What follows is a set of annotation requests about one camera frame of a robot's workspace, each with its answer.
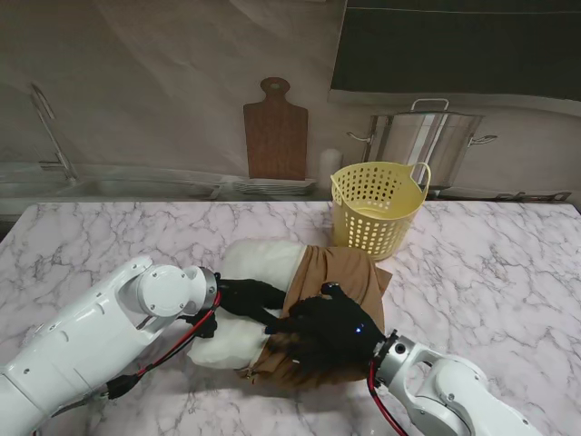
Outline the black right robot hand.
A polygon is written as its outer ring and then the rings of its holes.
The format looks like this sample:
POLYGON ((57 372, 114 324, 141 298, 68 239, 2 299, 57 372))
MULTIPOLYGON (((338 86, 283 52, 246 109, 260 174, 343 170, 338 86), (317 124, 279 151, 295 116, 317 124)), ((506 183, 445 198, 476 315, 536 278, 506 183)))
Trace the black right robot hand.
POLYGON ((320 295, 295 302, 265 332, 276 338, 269 349, 289 358, 301 379, 363 375, 386 341, 383 329, 331 282, 321 286, 320 295))

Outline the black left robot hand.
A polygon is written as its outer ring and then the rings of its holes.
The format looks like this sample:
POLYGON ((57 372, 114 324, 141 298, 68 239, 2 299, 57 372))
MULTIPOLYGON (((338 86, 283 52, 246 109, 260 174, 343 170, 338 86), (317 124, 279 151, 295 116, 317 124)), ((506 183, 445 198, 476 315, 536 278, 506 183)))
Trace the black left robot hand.
POLYGON ((278 318, 268 310, 281 310, 286 293, 274 286, 253 279, 219 279, 221 307, 228 313, 247 317, 265 326, 266 334, 275 334, 278 318))

